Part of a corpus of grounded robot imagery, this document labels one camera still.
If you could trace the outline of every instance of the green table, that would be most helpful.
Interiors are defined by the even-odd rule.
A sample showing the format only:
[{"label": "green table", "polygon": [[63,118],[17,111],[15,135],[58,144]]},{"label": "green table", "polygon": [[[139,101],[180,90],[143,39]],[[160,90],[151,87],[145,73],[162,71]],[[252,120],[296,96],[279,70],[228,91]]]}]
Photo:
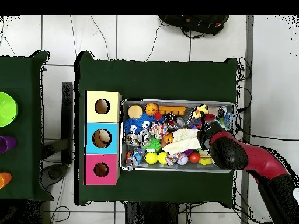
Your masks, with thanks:
[{"label": "green table", "polygon": [[121,171],[116,186],[83,185],[84,91],[118,91],[124,98],[236,102],[236,59],[225,62],[94,60],[75,63],[75,203],[87,201],[223,202],[232,206],[233,172]]},{"label": "green table", "polygon": [[18,104],[16,119],[0,128],[0,136],[18,140],[15,149],[0,155],[0,172],[9,172],[12,181],[0,190],[0,199],[52,200],[40,186],[41,86],[40,73],[48,52],[26,57],[0,57],[0,91]]}]

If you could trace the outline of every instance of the red robotic arm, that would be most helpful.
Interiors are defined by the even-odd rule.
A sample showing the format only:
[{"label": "red robotic arm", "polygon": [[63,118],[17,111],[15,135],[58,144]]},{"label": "red robotic arm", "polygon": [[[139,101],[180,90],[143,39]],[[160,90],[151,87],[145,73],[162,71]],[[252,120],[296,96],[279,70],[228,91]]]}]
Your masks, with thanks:
[{"label": "red robotic arm", "polygon": [[277,152],[239,142],[217,122],[207,124],[197,138],[218,167],[253,175],[274,224],[299,224],[298,176],[288,172]]}]

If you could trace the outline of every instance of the white cloth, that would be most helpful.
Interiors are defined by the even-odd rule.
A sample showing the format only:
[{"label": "white cloth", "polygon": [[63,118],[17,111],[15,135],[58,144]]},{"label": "white cloth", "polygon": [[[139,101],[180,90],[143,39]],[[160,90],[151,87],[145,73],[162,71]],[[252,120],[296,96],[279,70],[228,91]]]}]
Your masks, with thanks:
[{"label": "white cloth", "polygon": [[172,134],[173,142],[166,145],[162,150],[174,155],[187,149],[200,149],[197,132],[197,129],[179,129],[175,131]]}]

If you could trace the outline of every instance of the black bag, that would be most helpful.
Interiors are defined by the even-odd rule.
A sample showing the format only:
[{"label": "black bag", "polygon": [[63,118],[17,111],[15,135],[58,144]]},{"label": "black bag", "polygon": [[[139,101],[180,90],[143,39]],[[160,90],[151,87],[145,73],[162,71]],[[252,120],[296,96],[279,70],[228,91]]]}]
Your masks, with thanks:
[{"label": "black bag", "polygon": [[216,35],[223,29],[229,15],[159,15],[159,18],[166,24],[180,27],[183,34],[189,37],[186,32],[195,31],[202,33],[191,37],[200,38],[203,34]]}]

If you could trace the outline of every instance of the blue box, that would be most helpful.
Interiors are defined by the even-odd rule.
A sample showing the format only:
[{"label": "blue box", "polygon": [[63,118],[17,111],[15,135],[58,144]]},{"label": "blue box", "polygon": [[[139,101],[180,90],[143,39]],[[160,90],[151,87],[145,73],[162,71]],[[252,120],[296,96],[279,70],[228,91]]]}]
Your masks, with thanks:
[{"label": "blue box", "polygon": [[[112,137],[110,144],[105,148],[98,148],[92,142],[93,133],[97,130],[106,130]],[[119,123],[87,123],[87,144],[86,144],[86,154],[101,154],[101,155],[115,155],[118,154],[119,149]]]}]

